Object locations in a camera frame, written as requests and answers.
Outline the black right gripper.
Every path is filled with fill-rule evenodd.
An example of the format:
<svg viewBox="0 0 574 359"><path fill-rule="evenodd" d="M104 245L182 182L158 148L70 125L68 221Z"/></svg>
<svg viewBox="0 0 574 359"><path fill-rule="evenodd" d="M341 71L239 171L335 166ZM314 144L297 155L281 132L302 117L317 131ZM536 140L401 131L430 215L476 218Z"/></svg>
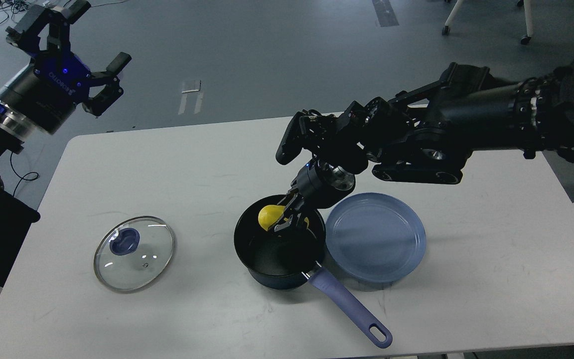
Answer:
<svg viewBox="0 0 574 359"><path fill-rule="evenodd" d="M285 208L273 224L273 233L310 229L312 208L326 209L343 200L355 189L356 177L340 166L310 159L290 186L295 192L278 202Z"/></svg>

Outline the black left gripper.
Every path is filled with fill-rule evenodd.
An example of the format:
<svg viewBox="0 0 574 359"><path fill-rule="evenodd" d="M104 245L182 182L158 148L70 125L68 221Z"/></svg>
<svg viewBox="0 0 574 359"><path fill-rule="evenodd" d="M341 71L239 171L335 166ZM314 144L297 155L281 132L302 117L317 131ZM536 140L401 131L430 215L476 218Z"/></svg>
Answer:
<svg viewBox="0 0 574 359"><path fill-rule="evenodd" d="M6 42L29 55L30 63L0 89L0 103L46 133L54 134L77 104L98 117L124 93L119 74L131 61L129 54L119 52L104 71L91 72L71 50L70 26L89 9L86 0L68 7L32 5L6 28ZM100 86L87 98L90 88Z"/></svg>

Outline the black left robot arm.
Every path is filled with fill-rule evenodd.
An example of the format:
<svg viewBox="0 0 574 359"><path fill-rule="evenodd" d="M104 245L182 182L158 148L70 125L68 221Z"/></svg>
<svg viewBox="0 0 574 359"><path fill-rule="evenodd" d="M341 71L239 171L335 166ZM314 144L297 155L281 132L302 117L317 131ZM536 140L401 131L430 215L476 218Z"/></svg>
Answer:
<svg viewBox="0 0 574 359"><path fill-rule="evenodd" d="M102 116L122 95L119 74L132 59L120 52L103 71L92 71L73 52L70 28L92 5L74 0L67 7L32 5L6 42L29 55L29 63L0 89L0 157L20 153L30 133L54 134L78 105ZM0 177L0 210L34 210L7 193Z"/></svg>

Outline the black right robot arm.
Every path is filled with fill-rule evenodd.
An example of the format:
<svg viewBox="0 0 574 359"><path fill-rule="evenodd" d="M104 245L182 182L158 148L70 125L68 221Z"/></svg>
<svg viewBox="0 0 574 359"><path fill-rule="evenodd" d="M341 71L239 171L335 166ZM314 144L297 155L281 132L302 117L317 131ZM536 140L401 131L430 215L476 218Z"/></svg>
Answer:
<svg viewBox="0 0 574 359"><path fill-rule="evenodd" d="M314 109L289 121L276 153L287 165L301 150L312 155L264 230L304 230L305 214L334 206L373 162L382 181L460 183L473 152L512 150L533 159L555 152L574 163L574 59L552 73L510 81L488 67L451 63L433 83L394 98L351 102L339 116Z"/></svg>

